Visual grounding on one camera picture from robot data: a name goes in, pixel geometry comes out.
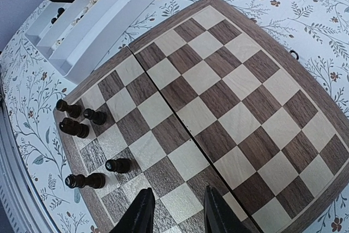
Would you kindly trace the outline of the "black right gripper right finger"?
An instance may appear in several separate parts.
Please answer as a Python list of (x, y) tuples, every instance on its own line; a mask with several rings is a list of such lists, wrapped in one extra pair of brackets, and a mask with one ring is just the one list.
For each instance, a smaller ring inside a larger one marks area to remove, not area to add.
[(204, 194), (205, 232), (251, 232), (235, 215), (215, 187), (206, 186)]

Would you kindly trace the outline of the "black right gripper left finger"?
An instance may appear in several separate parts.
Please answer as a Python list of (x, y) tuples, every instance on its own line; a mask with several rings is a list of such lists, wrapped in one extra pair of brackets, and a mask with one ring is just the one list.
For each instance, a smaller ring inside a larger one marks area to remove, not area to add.
[(141, 189), (110, 233), (153, 232), (155, 197), (152, 188)]

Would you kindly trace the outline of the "dark chess piece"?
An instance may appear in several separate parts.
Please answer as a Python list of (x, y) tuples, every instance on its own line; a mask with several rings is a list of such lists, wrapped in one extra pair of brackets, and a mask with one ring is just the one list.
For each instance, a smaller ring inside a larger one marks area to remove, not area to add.
[(81, 114), (81, 107), (79, 105), (69, 105), (63, 99), (57, 101), (56, 109), (61, 112), (66, 112), (72, 118), (78, 118)]
[(105, 167), (107, 171), (125, 174), (131, 169), (131, 160), (127, 158), (109, 159)]
[(89, 176), (82, 174), (73, 175), (70, 174), (65, 178), (65, 184), (69, 188), (84, 188), (85, 186), (100, 189), (103, 188), (106, 183), (106, 176), (102, 173), (92, 173)]
[(67, 117), (59, 123), (59, 128), (63, 133), (82, 139), (89, 135), (89, 126)]
[(106, 122), (106, 113), (102, 111), (94, 111), (88, 108), (84, 110), (83, 116), (96, 125), (103, 125)]

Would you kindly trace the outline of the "white plastic compartment tray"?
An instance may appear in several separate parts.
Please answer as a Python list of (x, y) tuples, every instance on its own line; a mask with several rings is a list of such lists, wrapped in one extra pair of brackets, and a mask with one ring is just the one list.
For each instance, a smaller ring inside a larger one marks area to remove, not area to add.
[(28, 28), (25, 36), (41, 55), (67, 80), (79, 84), (107, 54), (117, 39), (154, 0), (98, 0), (54, 50), (64, 23), (51, 19), (60, 7), (50, 3)]

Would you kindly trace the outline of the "wooden chess board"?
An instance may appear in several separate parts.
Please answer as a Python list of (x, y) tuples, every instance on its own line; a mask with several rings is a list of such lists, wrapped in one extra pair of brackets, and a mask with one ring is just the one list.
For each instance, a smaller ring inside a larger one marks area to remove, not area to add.
[[(348, 232), (348, 113), (272, 37), (222, 0), (200, 0), (122, 48), (55, 109), (73, 175), (106, 176), (80, 193), (109, 232), (141, 189), (155, 232), (203, 232), (215, 187), (253, 232)], [(85, 109), (106, 113), (96, 125)], [(89, 126), (63, 133), (71, 118)], [(106, 170), (127, 158), (125, 174)]]

